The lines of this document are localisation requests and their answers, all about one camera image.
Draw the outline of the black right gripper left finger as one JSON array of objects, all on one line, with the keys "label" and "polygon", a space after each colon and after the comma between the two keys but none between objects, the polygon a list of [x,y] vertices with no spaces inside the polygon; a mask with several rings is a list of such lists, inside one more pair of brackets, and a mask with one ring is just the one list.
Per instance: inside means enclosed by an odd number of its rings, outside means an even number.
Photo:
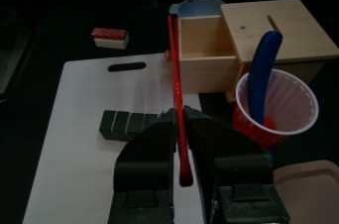
[{"label": "black right gripper left finger", "polygon": [[174,224],[175,110],[126,144],[114,166],[107,224]]}]

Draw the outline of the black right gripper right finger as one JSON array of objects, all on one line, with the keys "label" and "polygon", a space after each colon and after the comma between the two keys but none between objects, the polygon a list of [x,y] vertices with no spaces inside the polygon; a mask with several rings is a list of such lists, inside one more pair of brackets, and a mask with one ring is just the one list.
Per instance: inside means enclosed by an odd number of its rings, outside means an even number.
[{"label": "black right gripper right finger", "polygon": [[289,224],[266,150],[202,111],[183,112],[204,224]]}]

